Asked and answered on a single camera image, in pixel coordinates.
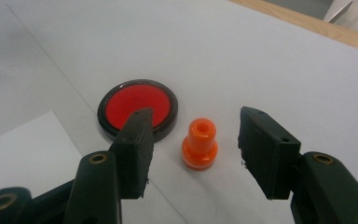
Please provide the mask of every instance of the orange plastic part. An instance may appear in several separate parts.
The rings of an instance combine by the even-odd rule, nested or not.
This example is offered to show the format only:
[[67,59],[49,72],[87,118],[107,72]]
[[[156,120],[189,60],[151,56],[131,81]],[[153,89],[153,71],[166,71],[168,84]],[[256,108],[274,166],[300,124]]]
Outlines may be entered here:
[[202,171],[213,164],[217,155],[215,136],[216,127],[210,120],[195,119],[190,123],[182,144],[182,157],[189,168]]

